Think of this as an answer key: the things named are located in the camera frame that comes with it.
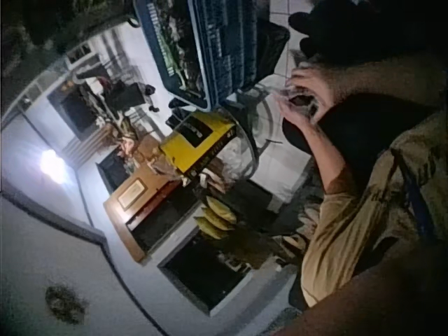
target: blue plastic basket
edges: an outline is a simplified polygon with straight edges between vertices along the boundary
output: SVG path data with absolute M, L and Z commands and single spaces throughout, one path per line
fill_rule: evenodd
M 146 40 L 166 89 L 202 111 L 211 111 L 256 74 L 256 0 L 188 0 L 205 97 L 180 90 L 160 46 L 153 0 L 134 0 Z

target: banana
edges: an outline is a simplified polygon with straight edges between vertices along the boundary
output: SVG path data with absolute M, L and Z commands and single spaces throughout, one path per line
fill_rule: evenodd
M 203 231 L 206 235 L 213 237 L 214 239 L 221 240 L 222 238 L 228 237 L 228 233 L 216 228 L 211 224 L 205 217 L 195 217 L 196 224 L 199 229 Z
M 235 228 L 226 220 L 223 220 L 220 216 L 213 212 L 213 210 L 209 208 L 202 208 L 205 218 L 215 225 L 218 229 L 228 231 L 234 230 Z
M 213 210 L 213 212 L 220 216 L 222 219 L 233 225 L 237 223 L 237 217 L 230 210 L 230 208 L 227 205 L 219 202 L 216 198 L 207 196 L 207 204 L 209 205 L 210 209 Z

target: ceiling light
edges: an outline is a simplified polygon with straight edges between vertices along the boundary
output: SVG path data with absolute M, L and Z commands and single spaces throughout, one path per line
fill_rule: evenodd
M 63 184 L 65 180 L 65 162 L 53 149 L 42 153 L 41 171 L 58 184 Z

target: person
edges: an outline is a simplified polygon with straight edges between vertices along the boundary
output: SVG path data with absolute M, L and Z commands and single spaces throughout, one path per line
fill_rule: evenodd
M 432 48 L 446 53 L 443 1 L 319 0 L 310 13 L 292 14 L 292 29 L 306 35 L 300 49 L 308 59 L 347 66 Z
M 306 140 L 325 191 L 319 222 L 302 264 L 301 287 L 310 307 L 357 274 L 406 254 L 416 246 L 415 210 L 410 206 L 399 160 L 411 172 L 421 199 L 426 201 L 427 217 L 433 221 L 435 235 L 442 241 L 448 240 L 446 111 L 441 111 L 435 101 L 424 106 L 420 104 L 422 101 L 405 100 L 404 96 L 350 90 L 341 93 L 323 72 L 319 68 L 296 69 L 290 80 L 291 85 L 305 88 L 317 99 L 318 112 L 314 119 L 305 116 L 302 107 L 277 96 L 281 115 Z M 422 96 L 426 96 L 423 102 L 428 102 L 429 96 Z M 369 151 L 367 159 L 359 152 L 366 172 L 363 179 L 368 174 L 363 185 L 354 177 L 356 158 L 351 157 L 348 164 L 320 123 L 345 111 L 354 117 L 370 110 L 371 120 L 375 120 L 375 109 L 378 113 L 387 111 L 391 120 L 395 112 L 403 117 L 408 111 L 414 122 L 401 134 L 390 132 L 387 141 Z M 381 135 L 382 125 L 373 127 L 376 129 L 370 135 Z M 353 137 L 351 141 L 356 143 L 358 139 Z
M 422 245 L 356 276 L 275 336 L 438 335 L 447 284 L 447 247 Z
M 288 84 L 304 84 L 315 97 L 314 91 L 321 91 L 323 98 L 313 121 L 352 168 L 360 190 L 367 185 L 378 154 L 443 101 L 444 65 L 431 52 L 356 66 L 306 65 L 307 69 L 293 71 Z M 351 98 L 338 104 L 347 97 Z M 327 113 L 332 106 L 332 113 Z M 288 118 L 283 120 L 282 130 L 293 146 L 312 154 L 300 129 Z

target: cardboard box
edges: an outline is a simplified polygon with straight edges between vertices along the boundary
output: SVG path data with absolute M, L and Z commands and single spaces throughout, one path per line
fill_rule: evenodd
M 193 179 L 236 137 L 236 128 L 217 113 L 196 111 L 176 127 L 160 149 L 184 176 Z

